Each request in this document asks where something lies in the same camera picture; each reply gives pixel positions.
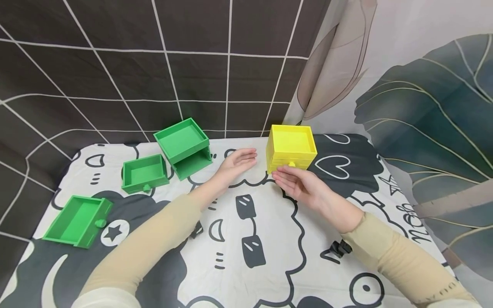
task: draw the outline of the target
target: dark tile wall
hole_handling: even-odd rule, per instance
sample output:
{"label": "dark tile wall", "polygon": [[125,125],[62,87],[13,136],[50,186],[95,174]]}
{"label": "dark tile wall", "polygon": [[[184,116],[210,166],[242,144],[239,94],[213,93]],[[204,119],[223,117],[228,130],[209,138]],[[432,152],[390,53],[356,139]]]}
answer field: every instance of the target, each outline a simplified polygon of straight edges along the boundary
{"label": "dark tile wall", "polygon": [[[330,0],[300,3],[0,1],[0,231],[28,239],[87,145],[153,141],[187,117],[209,138],[266,136]],[[0,237],[0,270],[24,244]]]}

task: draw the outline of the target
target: fingers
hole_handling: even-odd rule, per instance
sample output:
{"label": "fingers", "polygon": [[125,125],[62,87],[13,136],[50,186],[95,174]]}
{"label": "fingers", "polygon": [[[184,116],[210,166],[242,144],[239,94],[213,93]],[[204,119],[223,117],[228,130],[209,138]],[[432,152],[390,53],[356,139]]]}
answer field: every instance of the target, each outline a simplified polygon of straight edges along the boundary
{"label": "fingers", "polygon": [[288,165],[278,167],[278,171],[293,175],[295,177],[300,178],[301,180],[307,178],[307,176],[310,176],[310,174],[311,174],[310,171],[306,171],[306,170],[302,170],[302,169],[298,169],[298,168],[293,168],[293,167],[290,167]]}
{"label": "fingers", "polygon": [[295,182],[291,182],[285,178],[282,178],[282,177],[279,177],[279,176],[273,176],[274,180],[279,183],[282,183],[286,186],[288,186],[289,188],[291,189],[294,189],[294,187],[296,187],[296,183]]}
{"label": "fingers", "polygon": [[282,189],[284,190],[288,195],[290,195],[291,197],[294,197],[293,194],[294,194],[294,189],[291,188],[290,186],[286,185],[284,182],[281,182],[280,180],[276,180],[276,184]]}
{"label": "fingers", "polygon": [[250,158],[254,158],[254,157],[257,157],[257,153],[243,154],[242,156],[236,158],[236,160],[241,162],[242,160],[250,159]]}
{"label": "fingers", "polygon": [[255,158],[245,159],[238,163],[237,168],[240,170],[240,172],[245,172],[255,166],[256,163],[257,160]]}
{"label": "fingers", "polygon": [[251,153],[255,153],[257,151],[256,148],[249,148],[249,149],[238,149],[236,151],[234,151],[231,155],[229,155],[228,157],[231,157],[232,159],[234,160],[237,160],[239,157],[243,156],[243,155],[246,155],[246,154],[251,154]]}
{"label": "fingers", "polygon": [[279,177],[285,178],[291,182],[296,182],[296,180],[298,179],[294,175],[287,174],[284,171],[273,171],[272,177],[274,177],[274,176],[279,176]]}

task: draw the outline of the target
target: beige sleeve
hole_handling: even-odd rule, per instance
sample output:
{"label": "beige sleeve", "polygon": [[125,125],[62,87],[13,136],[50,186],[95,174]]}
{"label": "beige sleeve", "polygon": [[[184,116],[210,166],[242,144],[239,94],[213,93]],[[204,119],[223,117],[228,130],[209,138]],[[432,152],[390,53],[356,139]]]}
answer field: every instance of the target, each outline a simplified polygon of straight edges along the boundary
{"label": "beige sleeve", "polygon": [[110,252],[93,270],[80,295],[106,287],[135,295],[144,276],[192,233],[199,218],[197,202],[188,195],[179,196]]}
{"label": "beige sleeve", "polygon": [[370,213],[342,237],[362,263],[378,270],[418,307],[445,299],[476,303],[437,260]]}

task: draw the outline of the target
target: wrist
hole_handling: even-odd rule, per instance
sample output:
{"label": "wrist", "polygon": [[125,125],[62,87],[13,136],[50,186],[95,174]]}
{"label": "wrist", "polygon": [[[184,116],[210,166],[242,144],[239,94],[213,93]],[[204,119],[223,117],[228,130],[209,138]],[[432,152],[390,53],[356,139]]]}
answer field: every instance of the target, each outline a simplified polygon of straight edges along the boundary
{"label": "wrist", "polygon": [[192,190],[188,195],[194,198],[200,205],[201,210],[208,207],[215,199],[224,193],[220,181],[212,177],[204,184]]}
{"label": "wrist", "polygon": [[360,208],[333,191],[323,197],[319,212],[341,234],[353,231],[364,216]]}

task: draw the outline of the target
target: person's left hand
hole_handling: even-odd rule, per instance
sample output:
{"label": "person's left hand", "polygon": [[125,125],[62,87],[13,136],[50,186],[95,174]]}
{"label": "person's left hand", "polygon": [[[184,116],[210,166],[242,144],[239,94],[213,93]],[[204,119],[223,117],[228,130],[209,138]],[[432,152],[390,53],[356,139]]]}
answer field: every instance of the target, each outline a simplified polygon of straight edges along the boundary
{"label": "person's left hand", "polygon": [[257,149],[255,148],[234,151],[222,162],[211,180],[220,185],[221,193],[224,193],[235,178],[255,166],[256,157]]}

